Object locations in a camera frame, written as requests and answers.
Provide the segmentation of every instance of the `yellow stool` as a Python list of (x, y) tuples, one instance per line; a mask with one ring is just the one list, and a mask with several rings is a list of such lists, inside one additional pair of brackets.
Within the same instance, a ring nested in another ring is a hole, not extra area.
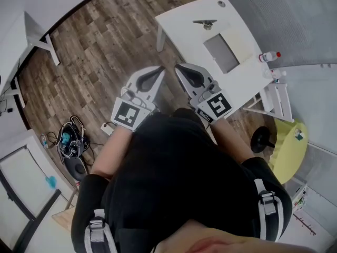
[[(308, 145), (308, 131), (303, 123), (283, 122), (274, 119), (277, 128), (277, 141), (270, 157), (269, 167), (281, 184), (288, 182), (299, 169)], [(301, 130), (305, 137), (298, 140), (295, 131)]]

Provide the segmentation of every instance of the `metal clamp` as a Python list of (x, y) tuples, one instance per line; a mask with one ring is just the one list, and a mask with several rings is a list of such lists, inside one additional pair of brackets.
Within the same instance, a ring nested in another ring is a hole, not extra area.
[(90, 241), (91, 242), (104, 242), (104, 226), (103, 220), (91, 220), (90, 221)]
[(193, 23), (202, 24), (205, 30), (211, 30), (213, 23), (217, 22), (217, 20), (200, 20), (200, 21), (193, 21)]
[(205, 68), (177, 64), (174, 69), (180, 85), (189, 95), (189, 106), (209, 124), (214, 124), (232, 110), (225, 92)]
[(164, 75), (163, 66), (150, 66), (133, 73), (115, 100), (111, 122), (134, 132), (157, 109), (153, 101)]
[(264, 208), (264, 213), (269, 216), (272, 215), (273, 213), (276, 213), (276, 208), (275, 208), (275, 192), (273, 191), (262, 191), (260, 193), (260, 198), (261, 198), (261, 204), (263, 205)]

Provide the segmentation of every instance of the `forearm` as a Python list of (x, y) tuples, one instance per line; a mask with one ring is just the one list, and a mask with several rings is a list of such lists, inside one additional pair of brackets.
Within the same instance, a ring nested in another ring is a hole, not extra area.
[(218, 146), (237, 163), (254, 157), (252, 150), (226, 119), (219, 119), (214, 125), (211, 125), (211, 129)]
[(131, 130), (117, 126), (95, 160), (91, 173), (110, 179), (121, 165), (131, 137)]

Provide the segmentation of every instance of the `white desk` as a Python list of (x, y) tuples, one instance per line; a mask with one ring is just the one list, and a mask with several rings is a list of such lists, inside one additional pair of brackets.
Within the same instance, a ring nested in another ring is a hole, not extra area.
[[(24, 61), (34, 46), (50, 51), (52, 59), (56, 65), (60, 62), (54, 50), (51, 38), (46, 36), (47, 43), (40, 41), (42, 34), (39, 33), (37, 24), (23, 12), (13, 23), (12, 27), (0, 43), (0, 95), (5, 91), (5, 86), (10, 82), (20, 63)], [(24, 108), (23, 101), (17, 79), (15, 78), (17, 89), (9, 89), (5, 96), (19, 95), (21, 105)]]
[[(225, 3), (221, 7), (218, 1)], [(263, 77), (268, 70), (266, 63), (258, 61), (261, 50), (245, 22), (228, 0), (198, 0), (177, 7), (156, 17), (158, 22), (157, 50), (160, 52), (168, 36), (186, 63), (206, 68), (233, 107), (227, 116), (242, 107), (260, 93), (265, 110), (270, 111), (270, 103), (264, 88), (272, 81)], [(195, 20), (217, 20), (207, 31)], [(204, 42), (221, 34), (228, 43), (240, 65), (224, 74)]]

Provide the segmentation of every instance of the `laminate floor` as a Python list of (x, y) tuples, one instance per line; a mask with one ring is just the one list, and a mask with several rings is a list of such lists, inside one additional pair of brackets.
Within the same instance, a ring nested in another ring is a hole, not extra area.
[[(51, 34), (60, 65), (37, 50), (19, 76), (27, 102), (24, 113), (36, 134), (57, 134), (70, 115), (77, 115), (91, 141), (104, 144), (107, 135), (100, 127), (110, 120), (122, 85), (133, 72), (150, 65), (168, 69), (156, 98), (160, 110), (170, 113), (185, 107), (187, 96), (172, 70), (183, 60), (170, 42), (163, 52), (156, 51), (154, 17), (191, 1), (92, 0), (66, 19)], [(273, 120), (257, 113), (238, 110), (229, 121), (247, 143), (259, 126), (275, 132)], [(97, 156), (101, 147), (92, 148)], [(56, 149), (48, 153), (60, 167)], [(270, 150), (262, 154), (267, 160), (269, 155)], [(84, 159), (92, 163), (90, 150)]]

